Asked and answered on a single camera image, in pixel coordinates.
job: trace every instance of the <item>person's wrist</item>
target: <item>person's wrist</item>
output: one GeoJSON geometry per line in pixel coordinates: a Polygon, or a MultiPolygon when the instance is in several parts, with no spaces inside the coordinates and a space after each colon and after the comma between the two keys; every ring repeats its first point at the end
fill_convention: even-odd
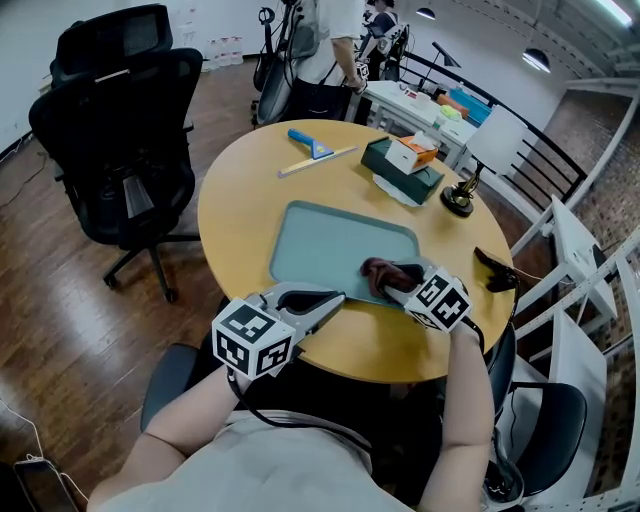
{"type": "Polygon", "coordinates": [[[480,346],[480,336],[464,322],[458,323],[451,331],[451,341],[453,343],[470,343],[480,346]]]}

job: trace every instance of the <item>round wooden table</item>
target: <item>round wooden table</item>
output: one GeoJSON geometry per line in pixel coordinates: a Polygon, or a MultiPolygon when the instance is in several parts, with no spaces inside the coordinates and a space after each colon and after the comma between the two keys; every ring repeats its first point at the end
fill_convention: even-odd
{"type": "MultiPolygon", "coordinates": [[[[337,121],[293,121],[256,130],[225,149],[211,165],[198,202],[198,226],[207,261],[229,298],[261,292],[274,282],[269,261],[287,204],[296,199],[375,217],[413,230],[421,254],[465,283],[471,317],[485,335],[486,350],[504,330],[513,291],[485,289],[489,271],[473,250],[486,249],[511,264],[507,242],[479,197],[468,219],[451,214],[439,192],[459,177],[443,163],[443,184],[423,207],[404,206],[373,182],[360,164],[367,143],[384,136],[364,126],[337,121]],[[309,158],[287,137],[296,128],[333,149],[359,150],[284,179],[279,169],[309,158]]],[[[349,301],[316,335],[301,344],[305,361],[330,372],[370,382],[418,382],[446,375],[449,335],[424,329],[402,311],[349,301]]]]}

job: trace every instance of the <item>person's hand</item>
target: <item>person's hand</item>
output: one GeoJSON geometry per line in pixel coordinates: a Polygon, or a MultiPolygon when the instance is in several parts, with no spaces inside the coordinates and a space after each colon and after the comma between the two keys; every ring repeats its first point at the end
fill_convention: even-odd
{"type": "Polygon", "coordinates": [[[347,81],[347,86],[359,96],[367,88],[367,81],[356,76],[347,81]]]}

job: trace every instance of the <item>chair backrest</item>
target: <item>chair backrest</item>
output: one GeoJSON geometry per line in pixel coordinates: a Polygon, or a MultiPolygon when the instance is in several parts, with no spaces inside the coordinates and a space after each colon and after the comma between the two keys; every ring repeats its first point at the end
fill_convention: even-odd
{"type": "Polygon", "coordinates": [[[114,176],[145,152],[184,151],[184,119],[202,55],[177,49],[132,59],[117,76],[81,78],[31,107],[29,121],[65,176],[82,188],[114,176]]]}
{"type": "Polygon", "coordinates": [[[494,346],[488,365],[489,381],[493,392],[493,404],[496,416],[502,412],[502,406],[509,394],[513,369],[516,364],[516,332],[513,324],[507,325],[502,339],[494,346]]]}
{"type": "Polygon", "coordinates": [[[569,384],[543,384],[542,404],[529,444],[516,466],[524,479],[524,495],[538,494],[567,472],[587,420],[587,401],[569,384]]]}
{"type": "Polygon", "coordinates": [[[58,39],[51,63],[52,87],[80,77],[97,78],[142,54],[166,52],[173,37],[164,5],[152,4],[78,21],[58,39]]]}

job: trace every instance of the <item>squeegee handle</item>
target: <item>squeegee handle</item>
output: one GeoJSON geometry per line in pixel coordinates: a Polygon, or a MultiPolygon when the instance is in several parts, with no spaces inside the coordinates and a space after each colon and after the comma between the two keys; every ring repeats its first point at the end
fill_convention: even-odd
{"type": "Polygon", "coordinates": [[[289,137],[293,140],[297,140],[298,142],[302,142],[307,146],[311,147],[313,145],[313,138],[309,137],[306,133],[302,133],[298,130],[294,130],[293,128],[289,129],[289,137]]]}

